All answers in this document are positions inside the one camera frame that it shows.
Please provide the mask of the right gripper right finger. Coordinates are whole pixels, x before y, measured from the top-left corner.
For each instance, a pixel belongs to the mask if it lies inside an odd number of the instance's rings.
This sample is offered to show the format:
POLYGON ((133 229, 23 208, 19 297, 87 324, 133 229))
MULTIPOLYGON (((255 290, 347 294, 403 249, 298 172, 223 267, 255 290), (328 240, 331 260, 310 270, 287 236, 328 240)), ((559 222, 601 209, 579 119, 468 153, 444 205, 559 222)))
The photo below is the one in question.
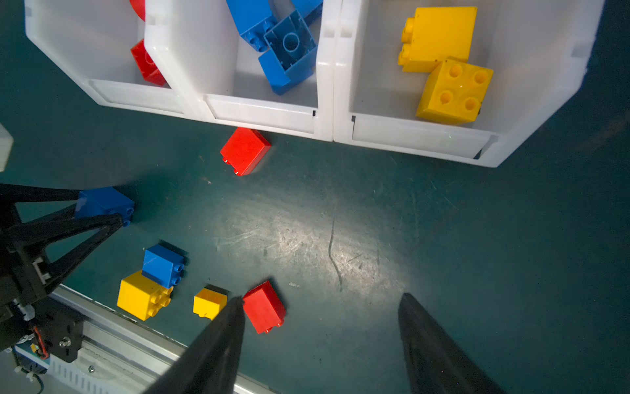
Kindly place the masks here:
POLYGON ((502 393, 409 293, 398 308, 405 367, 413 393, 502 393))

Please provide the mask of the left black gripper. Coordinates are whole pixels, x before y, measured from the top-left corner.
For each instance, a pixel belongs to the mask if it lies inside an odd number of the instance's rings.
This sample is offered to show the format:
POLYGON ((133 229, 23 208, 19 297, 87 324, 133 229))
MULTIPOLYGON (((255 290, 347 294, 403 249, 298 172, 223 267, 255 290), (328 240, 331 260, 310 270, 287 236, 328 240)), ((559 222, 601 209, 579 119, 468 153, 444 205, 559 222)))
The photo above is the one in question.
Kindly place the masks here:
POLYGON ((14 345, 30 332, 35 296, 52 293, 123 228, 119 213, 19 224, 16 204, 77 201, 79 194, 79 190, 1 185, 1 226, 10 227, 7 238, 1 236, 2 345, 14 345))

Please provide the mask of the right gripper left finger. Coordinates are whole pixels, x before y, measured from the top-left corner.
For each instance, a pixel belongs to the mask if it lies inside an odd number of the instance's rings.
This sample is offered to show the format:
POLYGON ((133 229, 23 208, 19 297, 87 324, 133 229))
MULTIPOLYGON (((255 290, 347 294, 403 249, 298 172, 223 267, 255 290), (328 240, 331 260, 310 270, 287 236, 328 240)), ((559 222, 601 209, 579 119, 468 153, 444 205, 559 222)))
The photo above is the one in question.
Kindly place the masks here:
POLYGON ((244 301, 226 307, 147 393, 232 393, 244 337, 244 301))

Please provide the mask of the blue lego brick large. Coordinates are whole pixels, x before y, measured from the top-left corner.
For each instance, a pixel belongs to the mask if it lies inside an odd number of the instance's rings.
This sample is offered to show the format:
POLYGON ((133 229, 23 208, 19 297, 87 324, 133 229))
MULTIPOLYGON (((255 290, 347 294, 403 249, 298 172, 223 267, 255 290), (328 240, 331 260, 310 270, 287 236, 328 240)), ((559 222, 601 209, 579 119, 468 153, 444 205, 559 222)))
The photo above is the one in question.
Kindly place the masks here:
POLYGON ((82 190, 75 206, 74 218, 88 218, 118 213, 124 227, 131 224, 135 202, 113 187, 82 190))

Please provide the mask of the large yellow lego brick bottom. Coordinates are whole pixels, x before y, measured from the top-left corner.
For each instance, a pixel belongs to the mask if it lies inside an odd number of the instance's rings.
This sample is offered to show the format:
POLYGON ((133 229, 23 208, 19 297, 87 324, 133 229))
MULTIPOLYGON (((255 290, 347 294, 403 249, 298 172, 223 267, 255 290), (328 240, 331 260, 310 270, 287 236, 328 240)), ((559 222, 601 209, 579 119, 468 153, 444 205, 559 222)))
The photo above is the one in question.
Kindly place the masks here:
POLYGON ((121 280, 117 307, 141 321, 154 317, 171 302, 173 288, 165 288, 141 271, 121 280))

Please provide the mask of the long red lego brick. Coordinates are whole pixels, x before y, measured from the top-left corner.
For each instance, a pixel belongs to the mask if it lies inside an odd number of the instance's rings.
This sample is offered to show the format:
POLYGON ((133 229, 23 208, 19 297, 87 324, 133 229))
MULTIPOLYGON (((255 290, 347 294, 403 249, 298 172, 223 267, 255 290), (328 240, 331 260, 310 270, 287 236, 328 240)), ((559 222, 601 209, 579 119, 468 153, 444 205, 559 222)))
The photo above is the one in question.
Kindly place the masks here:
POLYGON ((136 66, 138 67, 141 76, 146 82, 157 86, 166 85, 167 81, 147 52, 143 39, 141 39, 141 41, 139 41, 131 49, 131 54, 136 62, 136 66))

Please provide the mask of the red lego brick top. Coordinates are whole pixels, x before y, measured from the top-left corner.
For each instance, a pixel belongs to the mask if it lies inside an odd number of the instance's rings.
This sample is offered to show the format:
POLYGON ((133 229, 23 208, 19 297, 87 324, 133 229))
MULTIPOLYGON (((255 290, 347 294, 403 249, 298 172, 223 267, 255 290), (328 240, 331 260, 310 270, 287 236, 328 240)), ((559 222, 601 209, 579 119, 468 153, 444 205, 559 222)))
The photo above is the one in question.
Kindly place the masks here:
POLYGON ((238 127, 220 151, 222 160, 234 174, 243 177, 251 174, 272 145, 256 130, 238 127))

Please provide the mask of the blue lego brick top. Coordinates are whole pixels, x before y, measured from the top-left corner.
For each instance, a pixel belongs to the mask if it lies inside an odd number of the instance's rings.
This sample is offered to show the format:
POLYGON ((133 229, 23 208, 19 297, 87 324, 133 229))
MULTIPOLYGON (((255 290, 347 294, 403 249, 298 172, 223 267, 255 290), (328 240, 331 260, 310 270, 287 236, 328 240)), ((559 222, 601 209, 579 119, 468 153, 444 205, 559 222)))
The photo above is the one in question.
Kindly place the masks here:
POLYGON ((256 52, 265 53, 268 50, 265 34, 277 24, 273 1, 227 0, 226 3, 239 36, 256 52))

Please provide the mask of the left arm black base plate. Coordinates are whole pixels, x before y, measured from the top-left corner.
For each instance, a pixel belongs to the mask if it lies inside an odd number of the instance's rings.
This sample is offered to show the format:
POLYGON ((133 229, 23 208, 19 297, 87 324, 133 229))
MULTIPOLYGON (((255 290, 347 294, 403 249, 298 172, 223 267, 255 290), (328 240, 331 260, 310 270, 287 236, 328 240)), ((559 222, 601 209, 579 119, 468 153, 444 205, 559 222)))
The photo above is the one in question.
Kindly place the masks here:
POLYGON ((35 303, 34 311, 31 328, 37 344, 43 347, 43 356, 75 361, 82 345, 84 316, 50 297, 35 303))

